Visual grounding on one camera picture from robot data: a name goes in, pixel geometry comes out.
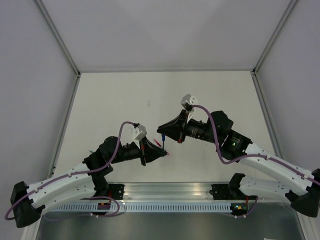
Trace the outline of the blue ballpoint pen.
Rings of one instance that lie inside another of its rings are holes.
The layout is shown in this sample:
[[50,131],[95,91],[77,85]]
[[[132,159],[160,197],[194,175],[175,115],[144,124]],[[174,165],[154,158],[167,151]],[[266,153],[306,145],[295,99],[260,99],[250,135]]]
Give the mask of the blue ballpoint pen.
[[161,134],[161,139],[162,139],[162,149],[165,150],[166,136],[163,133]]

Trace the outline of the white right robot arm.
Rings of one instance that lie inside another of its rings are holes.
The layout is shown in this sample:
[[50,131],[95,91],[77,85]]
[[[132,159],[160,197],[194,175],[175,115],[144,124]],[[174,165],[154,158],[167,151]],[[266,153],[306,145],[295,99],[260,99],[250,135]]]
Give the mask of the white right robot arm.
[[232,129],[233,121],[222,111],[208,113],[207,122],[195,120],[182,110],[173,120],[160,125],[157,133],[178,143],[186,137],[213,143],[224,165],[240,163],[254,168],[272,180],[235,173],[227,185],[235,200],[245,197],[271,198],[288,203],[298,213],[316,218],[320,211],[320,170],[306,170],[268,154],[250,138]]

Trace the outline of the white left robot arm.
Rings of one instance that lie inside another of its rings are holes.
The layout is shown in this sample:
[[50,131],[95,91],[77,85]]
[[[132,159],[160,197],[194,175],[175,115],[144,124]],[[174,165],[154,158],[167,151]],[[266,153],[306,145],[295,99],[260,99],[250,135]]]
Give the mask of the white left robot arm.
[[145,166],[167,154],[146,137],[122,145],[116,136],[110,136],[96,151],[67,172],[38,183],[16,183],[10,197],[16,227],[30,226],[42,215],[69,202],[110,197],[105,176],[113,171],[112,164],[139,159]]

